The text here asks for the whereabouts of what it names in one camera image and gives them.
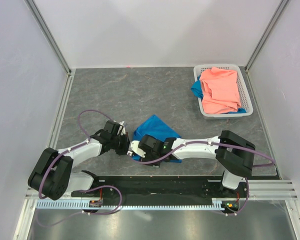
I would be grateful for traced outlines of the blue satin napkin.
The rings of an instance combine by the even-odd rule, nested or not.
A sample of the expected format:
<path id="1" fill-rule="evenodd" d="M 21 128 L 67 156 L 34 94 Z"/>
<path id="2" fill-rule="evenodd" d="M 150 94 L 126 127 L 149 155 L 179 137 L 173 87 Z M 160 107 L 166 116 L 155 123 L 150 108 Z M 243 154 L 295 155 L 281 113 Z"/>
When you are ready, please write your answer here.
<path id="1" fill-rule="evenodd" d="M 162 142 L 166 138 L 181 138 L 181 136 L 163 122 L 157 115 L 152 115 L 133 132 L 132 140 L 141 141 L 145 135 L 150 135 Z"/>

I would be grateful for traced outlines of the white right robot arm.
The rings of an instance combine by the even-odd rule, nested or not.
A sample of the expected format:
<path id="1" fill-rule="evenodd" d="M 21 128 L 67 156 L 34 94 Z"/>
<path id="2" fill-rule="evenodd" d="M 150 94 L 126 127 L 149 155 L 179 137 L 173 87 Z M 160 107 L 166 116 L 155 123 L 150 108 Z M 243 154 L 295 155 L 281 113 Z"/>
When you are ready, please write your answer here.
<path id="1" fill-rule="evenodd" d="M 232 196 L 240 181 L 252 175 L 255 155 L 253 143 L 229 130 L 211 138 L 169 137 L 164 141 L 146 134 L 140 141 L 132 141 L 130 149 L 140 157 L 140 163 L 150 166 L 190 158 L 217 160 L 225 168 L 219 184 L 219 191 L 225 197 Z"/>

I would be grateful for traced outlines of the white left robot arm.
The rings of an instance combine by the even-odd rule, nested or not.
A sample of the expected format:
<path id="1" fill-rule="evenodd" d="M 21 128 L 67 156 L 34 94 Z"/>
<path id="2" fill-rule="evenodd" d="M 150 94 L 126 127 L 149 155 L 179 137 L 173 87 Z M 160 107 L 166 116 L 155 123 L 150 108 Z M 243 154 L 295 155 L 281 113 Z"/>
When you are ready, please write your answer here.
<path id="1" fill-rule="evenodd" d="M 94 197 L 99 193 L 100 185 L 94 181 L 93 174 L 87 170 L 73 173 L 72 169 L 111 150 L 119 156 L 126 155 L 129 145 L 126 123 L 108 120 L 103 129 L 77 145 L 44 149 L 28 178 L 28 186 L 38 191 L 41 200 L 55 201 L 74 191 Z"/>

